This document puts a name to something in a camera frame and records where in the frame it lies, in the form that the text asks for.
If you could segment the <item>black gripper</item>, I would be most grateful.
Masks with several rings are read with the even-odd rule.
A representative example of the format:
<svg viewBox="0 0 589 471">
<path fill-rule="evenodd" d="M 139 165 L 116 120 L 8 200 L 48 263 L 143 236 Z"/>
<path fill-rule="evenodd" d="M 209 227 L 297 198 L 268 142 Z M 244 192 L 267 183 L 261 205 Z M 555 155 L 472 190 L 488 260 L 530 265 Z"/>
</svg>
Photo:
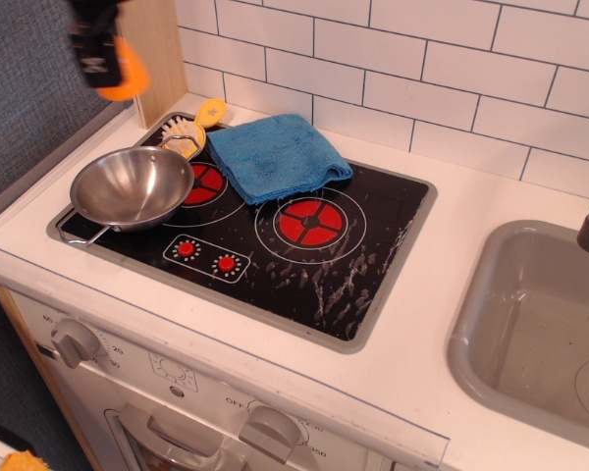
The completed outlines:
<svg viewBox="0 0 589 471">
<path fill-rule="evenodd" d="M 70 39 L 80 71 L 90 87 L 113 87 L 121 82 L 116 52 L 119 1 L 69 1 L 73 15 Z"/>
</svg>

